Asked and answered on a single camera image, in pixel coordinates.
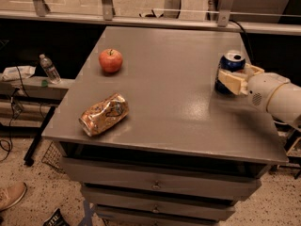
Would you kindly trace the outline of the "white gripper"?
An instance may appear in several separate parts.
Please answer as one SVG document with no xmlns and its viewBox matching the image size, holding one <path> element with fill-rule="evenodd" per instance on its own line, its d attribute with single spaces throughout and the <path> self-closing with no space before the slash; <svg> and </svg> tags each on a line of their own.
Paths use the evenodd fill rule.
<svg viewBox="0 0 301 226">
<path fill-rule="evenodd" d="M 263 68 L 248 63 L 244 67 L 244 72 L 220 69 L 218 80 L 233 94 L 247 95 L 249 104 L 264 112 L 268 111 L 269 101 L 276 90 L 291 82 L 289 78 L 277 73 L 265 73 Z"/>
</svg>

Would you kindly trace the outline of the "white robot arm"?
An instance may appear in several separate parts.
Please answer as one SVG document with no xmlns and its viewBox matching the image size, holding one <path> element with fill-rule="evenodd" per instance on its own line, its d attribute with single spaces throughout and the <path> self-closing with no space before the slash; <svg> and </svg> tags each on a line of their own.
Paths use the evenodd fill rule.
<svg viewBox="0 0 301 226">
<path fill-rule="evenodd" d="M 238 72 L 219 69 L 217 78 L 234 95 L 245 95 L 254 108 L 301 130 L 301 88 L 289 78 L 251 64 Z"/>
</svg>

